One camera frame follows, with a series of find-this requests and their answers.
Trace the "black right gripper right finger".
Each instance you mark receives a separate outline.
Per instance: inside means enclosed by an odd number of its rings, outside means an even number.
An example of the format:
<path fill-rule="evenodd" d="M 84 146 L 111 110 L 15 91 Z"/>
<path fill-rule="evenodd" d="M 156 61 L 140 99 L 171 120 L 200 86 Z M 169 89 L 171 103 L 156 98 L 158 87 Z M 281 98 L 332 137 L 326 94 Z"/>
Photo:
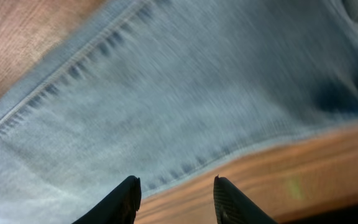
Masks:
<path fill-rule="evenodd" d="M 213 198 L 218 224 L 277 223 L 225 177 L 214 178 Z"/>

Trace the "light blue denim jeans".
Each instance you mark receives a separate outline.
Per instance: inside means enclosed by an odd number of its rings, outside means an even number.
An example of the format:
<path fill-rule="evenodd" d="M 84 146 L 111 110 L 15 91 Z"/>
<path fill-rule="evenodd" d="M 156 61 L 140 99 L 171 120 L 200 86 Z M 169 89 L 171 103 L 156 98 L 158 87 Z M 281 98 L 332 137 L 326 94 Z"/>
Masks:
<path fill-rule="evenodd" d="M 0 99 L 0 223 L 72 223 L 358 119 L 358 1 L 109 1 Z"/>

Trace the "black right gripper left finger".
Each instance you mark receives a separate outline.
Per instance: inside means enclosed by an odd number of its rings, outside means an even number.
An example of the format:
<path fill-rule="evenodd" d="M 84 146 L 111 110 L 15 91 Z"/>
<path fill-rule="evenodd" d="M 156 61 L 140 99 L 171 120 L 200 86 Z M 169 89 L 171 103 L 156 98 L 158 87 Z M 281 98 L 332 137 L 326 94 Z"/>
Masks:
<path fill-rule="evenodd" d="M 73 224 L 133 224 L 140 202 L 140 179 L 130 175 Z"/>

